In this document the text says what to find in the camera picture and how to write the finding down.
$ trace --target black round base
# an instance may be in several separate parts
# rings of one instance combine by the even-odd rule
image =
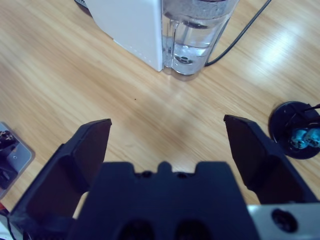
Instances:
[[[298,123],[302,120],[319,116],[316,110],[303,110],[311,108],[309,104],[300,101],[288,101],[278,106],[269,118],[269,134],[272,140],[279,144],[285,155],[294,159],[310,159],[320,152],[320,148],[308,146],[305,149],[298,149],[290,144],[291,131],[288,132],[287,125]]]

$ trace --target black power cord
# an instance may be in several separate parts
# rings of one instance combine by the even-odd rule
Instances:
[[[10,224],[10,221],[9,221],[9,217],[8,217],[4,212],[2,212],[2,211],[0,211],[0,215],[1,215],[1,216],[4,216],[4,217],[6,218],[7,228],[8,228],[8,231],[9,231],[9,233],[10,233],[10,236],[11,236],[11,238],[12,238],[13,240],[16,240],[16,238],[15,238],[15,236],[14,236],[12,230],[11,230],[11,224]]]
[[[254,23],[254,21],[259,17],[259,15],[265,10],[265,8],[269,5],[271,0],[267,0],[265,4],[260,8],[260,10],[253,16],[253,18],[249,21],[249,23],[244,27],[244,29],[240,32],[240,34],[236,37],[236,39],[228,46],[226,50],[224,50],[223,53],[221,53],[217,58],[215,58],[212,61],[206,62],[205,67],[211,66],[212,64],[215,64],[220,59],[222,59],[235,45],[236,43],[241,39],[241,37],[246,33],[248,28]]]

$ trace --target white appliance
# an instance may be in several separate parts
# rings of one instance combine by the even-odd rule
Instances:
[[[85,0],[116,43],[161,71],[192,76],[205,65],[239,0]]]

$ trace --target wooden table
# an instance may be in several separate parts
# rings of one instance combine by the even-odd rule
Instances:
[[[264,0],[241,0],[215,51],[222,52]],[[57,147],[84,123],[111,118],[106,161],[193,172],[233,162],[225,114],[267,133],[273,108],[320,102],[320,2],[273,0],[233,50],[195,80],[156,72],[103,33],[73,0],[0,1],[0,120],[36,153],[1,201],[9,210]],[[320,197],[320,157],[292,160]]]

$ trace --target clear plastic pitcher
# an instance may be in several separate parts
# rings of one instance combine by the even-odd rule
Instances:
[[[162,0],[162,58],[167,73],[198,73],[239,0]]]

